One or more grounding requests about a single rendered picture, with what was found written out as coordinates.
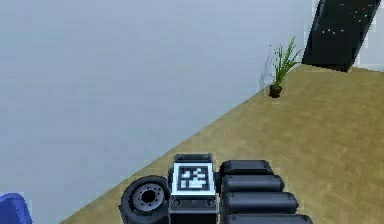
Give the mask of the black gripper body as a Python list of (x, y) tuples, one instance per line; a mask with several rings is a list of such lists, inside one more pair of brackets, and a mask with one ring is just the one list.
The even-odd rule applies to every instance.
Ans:
[(168, 224), (170, 190), (163, 176), (133, 181), (123, 192), (119, 210), (123, 224)]

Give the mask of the blue rounded chair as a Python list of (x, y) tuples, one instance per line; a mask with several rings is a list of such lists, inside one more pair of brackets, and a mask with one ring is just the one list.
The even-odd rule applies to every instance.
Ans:
[(26, 201), (20, 194), (0, 196), (0, 224), (33, 224)]

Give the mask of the green potted house plant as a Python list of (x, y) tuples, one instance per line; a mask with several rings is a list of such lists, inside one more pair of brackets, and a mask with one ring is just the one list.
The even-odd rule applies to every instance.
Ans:
[(274, 74), (271, 76), (273, 79), (269, 86), (269, 96), (271, 98), (279, 98), (283, 90), (282, 83), (288, 72), (298, 64), (296, 60), (297, 56), (301, 52), (301, 49), (296, 49), (295, 37), (292, 37), (286, 49), (283, 45), (278, 45), (274, 51), (274, 61), (272, 63), (274, 68)]

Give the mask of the black room door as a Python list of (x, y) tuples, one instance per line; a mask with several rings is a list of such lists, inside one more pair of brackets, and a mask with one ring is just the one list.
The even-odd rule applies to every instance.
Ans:
[(319, 0), (302, 63), (347, 72), (382, 0)]

